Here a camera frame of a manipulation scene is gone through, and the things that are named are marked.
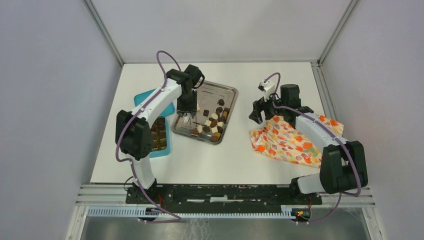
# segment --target metal frame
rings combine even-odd
[[[86,217],[149,217],[145,214],[146,208],[154,207],[151,204],[126,204],[127,192],[122,184],[84,184],[76,199],[66,239],[79,240],[82,236]],[[338,194],[321,194],[322,205],[313,205],[313,209],[332,208]],[[282,205],[281,214],[274,213],[246,213],[246,214],[179,214],[183,218],[264,218],[264,219],[290,219],[293,208],[307,208],[307,205]],[[359,197],[344,195],[339,208],[362,208],[366,225],[372,240],[382,240],[382,234],[376,217],[376,204],[369,187],[362,188]]]
[[[106,43],[111,49],[116,61],[121,67],[125,64],[117,47],[114,44],[105,24],[100,18],[92,0],[83,0],[91,16],[93,17],[98,29],[103,35]],[[333,119],[338,119],[330,97],[323,71],[322,63],[325,61],[333,44],[338,38],[347,19],[351,15],[359,0],[351,0],[343,16],[338,22],[334,32],[327,42],[322,54],[318,60],[311,62],[311,68],[315,77],[319,96],[322,101],[324,113]],[[286,61],[286,62],[305,62],[305,61]],[[113,216],[113,217],[146,217],[145,209],[153,207],[150,204],[126,204],[126,194],[122,184],[84,184],[81,186],[69,224],[66,239],[81,239],[87,216]],[[338,194],[321,194],[322,205],[313,205],[312,208],[331,208],[338,200]],[[306,205],[282,205],[281,214],[180,214],[183,218],[272,218],[288,219],[288,213],[292,208],[307,208]],[[339,208],[361,208],[365,217],[366,226],[372,240],[382,240],[383,235],[378,223],[376,205],[369,187],[362,188],[361,196],[351,197],[344,195],[341,199]]]
[[[311,63],[310,66],[312,67],[313,76],[315,77],[316,87],[318,88],[324,114],[329,118],[338,120],[339,118],[330,97],[330,91],[327,87],[321,66],[318,63]]]
[[[108,29],[106,28],[105,24],[103,23],[102,19],[100,18],[99,13],[97,12],[96,7],[94,6],[92,0],[83,0],[85,3],[85,6],[87,7],[88,11],[90,12],[91,17],[93,18],[96,26],[98,27],[101,35],[103,36],[104,40],[106,41],[107,45],[109,46],[110,50],[113,53],[113,56],[115,57],[118,64],[121,66],[121,68],[124,66],[125,62],[121,56],[121,54],[118,51],[117,46],[115,45],[114,41],[112,40],[111,35],[108,32]]]
[[[326,57],[329,54],[331,48],[333,47],[334,42],[336,41],[343,27],[345,26],[346,20],[348,20],[349,16],[353,12],[359,1],[360,0],[350,0],[349,5],[347,5],[346,10],[341,16],[340,21],[338,21],[337,26],[335,27],[330,39],[328,40],[327,44],[324,47],[324,50],[321,53],[321,56],[319,57],[318,63],[320,65],[322,65],[323,62],[326,60]]]

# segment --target floral cloth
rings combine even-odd
[[[343,134],[343,124],[322,115],[319,120],[337,135]],[[282,116],[274,116],[262,129],[250,131],[249,136],[253,149],[265,156],[313,168],[321,167],[320,150]]]

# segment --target cable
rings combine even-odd
[[[131,162],[131,171],[132,171],[132,174],[134,175],[134,176],[137,176],[137,174],[136,174],[136,170],[134,169],[134,164],[133,164],[133,162]],[[146,191],[144,190],[144,188],[143,188],[143,185],[140,183],[140,180],[138,179],[138,178],[136,178],[136,181],[137,181],[137,184],[138,184],[138,186],[140,187],[140,190],[141,190],[141,192],[143,193],[143,195],[144,195],[144,197],[152,204],[152,205],[154,205],[156,208],[158,208],[159,210],[161,210],[162,212],[164,212],[164,213],[166,213],[166,214],[169,214],[169,215],[171,215],[171,216],[173,216],[174,218],[176,218],[176,219],[171,219],[171,220],[161,220],[161,221],[144,221],[145,223],[149,223],[149,224],[165,224],[165,223],[176,223],[176,222],[179,222],[179,221],[181,221],[182,219],[181,219],[181,217],[180,216],[178,216],[178,215],[175,215],[174,213],[172,213],[172,212],[170,212],[170,211],[168,211],[168,210],[166,210],[166,209],[164,209],[164,208],[162,208],[161,206],[159,206],[158,204],[156,204],[156,202],[154,202],[150,197],[149,197],[149,195],[147,195],[147,193],[146,193]]]
[[[203,82],[205,81],[205,75],[201,75],[201,82],[200,82],[200,84],[199,84],[199,86],[193,86],[193,89],[198,89],[198,88],[200,88],[200,86],[202,86],[203,85]]]
[[[180,65],[178,64],[178,62],[175,60],[175,58],[173,57],[173,56],[171,56],[169,53],[167,53],[166,51],[163,51],[163,50],[159,50],[159,51],[157,51],[157,53],[156,53],[156,60],[157,60],[157,63],[159,64],[159,67],[160,67],[160,69],[162,70],[162,72],[163,72],[163,78],[164,78],[164,81],[163,81],[163,85],[162,85],[162,87],[161,87],[161,89],[162,90],[164,90],[165,89],[165,87],[166,87],[166,85],[167,85],[167,83],[168,83],[168,78],[167,78],[167,73],[165,72],[165,69],[164,69],[164,66],[162,65],[162,63],[161,63],[161,60],[159,59],[159,54],[160,53],[164,53],[164,54],[166,54],[166,55],[168,55],[174,62],[175,62],[175,64],[177,65],[177,67],[178,67],[178,70],[180,70],[181,71],[181,67],[180,67]],[[161,223],[175,223],[175,222],[179,222],[179,221],[181,221],[182,219],[181,219],[181,217],[180,216],[177,216],[177,215],[175,215],[175,214],[173,214],[173,213],[171,213],[171,212],[169,212],[169,211],[167,211],[166,209],[164,209],[164,208],[162,208],[161,206],[159,206],[159,205],[157,205],[148,195],[147,195],[147,193],[146,193],[146,191],[144,190],[144,187],[143,187],[143,185],[140,183],[140,180],[139,180],[139,178],[137,177],[137,174],[136,174],[136,170],[134,169],[134,164],[133,164],[133,162],[132,162],[132,160],[131,160],[131,158],[124,158],[124,159],[120,159],[119,158],[119,149],[120,149],[120,147],[121,147],[121,142],[122,142],[122,139],[124,138],[124,134],[125,134],[125,132],[127,131],[127,129],[128,129],[128,127],[131,125],[131,123],[134,121],[134,119],[140,114],[140,113],[142,113],[143,111],[144,111],[144,109],[146,109],[146,107],[149,105],[149,103],[150,102],[152,102],[159,94],[161,94],[162,93],[162,90],[159,90],[159,91],[157,91],[152,97],[150,97],[144,104],[143,104],[143,106],[129,119],[129,121],[126,123],[126,125],[123,127],[123,129],[122,129],[122,132],[120,133],[120,135],[119,135],[119,138],[118,138],[118,141],[117,141],[117,143],[116,143],[116,149],[115,149],[115,158],[116,158],[116,160],[118,161],[118,162],[120,162],[120,163],[122,163],[122,162],[125,162],[125,161],[130,161],[130,165],[131,165],[131,171],[132,171],[132,175],[134,176],[134,179],[135,179],[135,181],[136,181],[136,183],[138,184],[138,186],[140,187],[140,190],[141,190],[141,192],[143,193],[143,195],[144,195],[144,197],[152,204],[152,205],[154,205],[155,207],[157,207],[159,210],[161,210],[162,212],[164,212],[164,213],[167,213],[167,214],[169,214],[169,215],[171,215],[171,216],[173,216],[173,217],[175,217],[176,219],[171,219],[171,220],[161,220],[161,221],[144,221],[145,223],[149,223],[149,224],[161,224]]]
[[[281,74],[279,72],[274,72],[273,74],[271,74],[269,77],[265,78],[265,80],[263,80],[264,83],[268,82],[268,80],[272,77],[274,77],[275,75],[278,75],[278,81],[277,81],[277,86],[275,87],[275,91],[274,93],[277,92],[278,90],[278,86],[280,85],[280,79],[281,79]]]
[[[132,179],[132,178],[134,178],[134,176],[130,176],[127,180],[125,180],[125,182],[123,183],[123,189],[125,190],[125,191],[127,191],[128,192],[128,189],[125,189],[125,184],[127,184],[127,182],[130,180],[130,179]]]

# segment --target metal corner post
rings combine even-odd
[[[318,63],[311,63],[313,77],[315,78],[316,86],[318,88],[319,98],[324,108],[324,113],[327,117],[338,120],[333,101],[330,97],[330,91],[327,87],[326,79],[324,78],[323,70]]]
[[[121,56],[121,54],[118,51],[117,46],[115,45],[114,41],[112,40],[111,35],[109,34],[105,24],[103,23],[102,19],[100,18],[99,13],[97,12],[96,7],[94,6],[92,0],[82,0],[85,3],[85,6],[87,7],[88,11],[90,12],[91,17],[93,18],[95,24],[97,25],[101,35],[103,36],[104,40],[106,41],[107,45],[109,46],[110,50],[113,53],[113,56],[115,57],[118,64],[121,66],[121,68],[124,66],[125,62]]]
[[[341,30],[345,26],[346,21],[348,20],[349,16],[355,9],[356,5],[358,4],[360,0],[350,0],[349,5],[347,5],[346,10],[344,11],[343,15],[340,18],[340,21],[338,22],[337,26],[335,27],[330,39],[328,40],[327,44],[324,47],[324,50],[321,53],[321,56],[319,57],[318,63],[320,65],[323,64],[325,61],[327,55],[329,54],[331,48],[333,47],[333,44],[335,43],[337,37],[339,36]]]

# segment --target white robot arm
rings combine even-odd
[[[264,92],[264,97],[253,102],[249,118],[260,124],[263,121],[262,111],[266,120],[273,116],[283,116],[286,122],[305,134],[322,153],[320,173],[292,179],[291,187],[295,191],[301,194],[334,194],[368,184],[362,144],[336,135],[321,123],[312,109],[302,106],[298,85],[282,85],[280,99],[276,98],[273,82],[261,82],[258,88]],[[342,165],[342,159],[348,161],[349,165]]]
[[[153,147],[150,128],[159,114],[175,99],[177,99],[177,114],[185,120],[196,115],[198,88],[205,76],[198,67],[189,65],[184,72],[171,69],[166,73],[167,79],[153,91],[142,103],[130,112],[121,110],[116,116],[117,152],[125,155],[124,160],[130,161],[134,182],[140,188],[148,189],[155,182],[155,176],[150,165],[149,153]]]

